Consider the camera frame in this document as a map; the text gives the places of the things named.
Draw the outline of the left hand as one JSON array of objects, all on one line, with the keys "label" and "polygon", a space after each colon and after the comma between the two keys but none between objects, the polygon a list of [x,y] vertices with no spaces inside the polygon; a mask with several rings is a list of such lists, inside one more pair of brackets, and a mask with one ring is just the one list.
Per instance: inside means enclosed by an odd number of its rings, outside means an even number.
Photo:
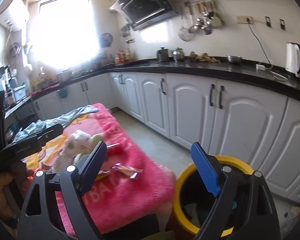
[{"label": "left hand", "polygon": [[14,225],[16,218],[15,213],[8,203],[4,188],[8,186],[16,176],[17,174],[14,172],[0,173],[0,220],[10,227],[16,227]]}]

